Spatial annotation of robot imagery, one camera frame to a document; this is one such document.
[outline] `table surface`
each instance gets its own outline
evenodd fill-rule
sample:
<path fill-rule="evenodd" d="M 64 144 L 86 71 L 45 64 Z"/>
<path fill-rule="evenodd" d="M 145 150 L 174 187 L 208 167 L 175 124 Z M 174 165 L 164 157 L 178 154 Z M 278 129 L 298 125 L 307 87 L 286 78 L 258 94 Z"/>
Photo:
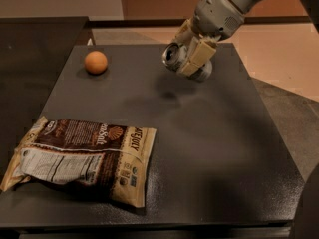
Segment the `table surface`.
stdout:
<path fill-rule="evenodd" d="M 199 84 L 160 60 L 163 45 L 98 46 L 110 61 L 84 70 L 76 46 L 42 111 L 49 120 L 103 121 L 158 130 L 146 208 L 82 201 L 38 183 L 0 195 L 0 227 L 268 224 L 294 217 L 303 180 L 231 44 Z"/>
<path fill-rule="evenodd" d="M 0 19 L 0 177 L 39 116 L 87 21 Z"/>

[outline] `brown packaging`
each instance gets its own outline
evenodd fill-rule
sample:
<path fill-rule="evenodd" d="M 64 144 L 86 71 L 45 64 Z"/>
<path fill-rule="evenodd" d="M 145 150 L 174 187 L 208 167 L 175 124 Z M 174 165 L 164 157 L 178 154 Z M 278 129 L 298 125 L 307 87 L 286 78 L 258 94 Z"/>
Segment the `brown packaging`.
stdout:
<path fill-rule="evenodd" d="M 0 188 L 31 179 L 145 206 L 145 182 L 156 130 L 41 117 L 15 148 Z"/>

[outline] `black tabletop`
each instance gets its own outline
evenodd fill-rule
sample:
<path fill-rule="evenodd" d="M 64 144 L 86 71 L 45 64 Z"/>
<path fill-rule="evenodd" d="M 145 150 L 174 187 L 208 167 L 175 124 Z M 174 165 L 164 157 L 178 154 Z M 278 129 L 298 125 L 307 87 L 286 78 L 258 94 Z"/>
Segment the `black tabletop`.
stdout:
<path fill-rule="evenodd" d="M 41 112 L 87 21 L 0 19 L 0 177 Z"/>
<path fill-rule="evenodd" d="M 92 49 L 110 61 L 88 75 Z M 292 220 L 303 180 L 231 44 L 205 83 L 181 79 L 162 45 L 75 47 L 47 100 L 49 120 L 103 121 L 158 130 L 146 208 L 82 201 L 38 183 L 0 195 L 1 227 L 268 224 Z"/>

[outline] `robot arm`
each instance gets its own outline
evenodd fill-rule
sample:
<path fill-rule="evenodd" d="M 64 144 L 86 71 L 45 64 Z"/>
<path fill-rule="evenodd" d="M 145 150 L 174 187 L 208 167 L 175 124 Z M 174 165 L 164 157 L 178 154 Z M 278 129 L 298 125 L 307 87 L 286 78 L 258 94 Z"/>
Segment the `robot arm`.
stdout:
<path fill-rule="evenodd" d="M 163 63 L 178 75 L 205 81 L 212 71 L 210 58 L 217 42 L 231 37 L 244 23 L 244 14 L 259 1 L 200 0 L 193 17 L 183 23 L 164 51 Z"/>

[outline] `gray floor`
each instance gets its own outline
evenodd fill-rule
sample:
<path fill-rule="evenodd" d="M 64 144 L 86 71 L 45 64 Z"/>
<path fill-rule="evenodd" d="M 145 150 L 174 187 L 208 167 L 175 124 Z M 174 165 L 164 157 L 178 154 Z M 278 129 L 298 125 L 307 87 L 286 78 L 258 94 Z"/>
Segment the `gray floor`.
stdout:
<path fill-rule="evenodd" d="M 157 44 L 169 40 L 169 35 L 153 37 L 143 30 L 93 30 L 97 45 Z M 252 79 L 269 110 L 302 177 L 307 180 L 319 163 L 319 103 L 290 93 L 262 81 Z"/>

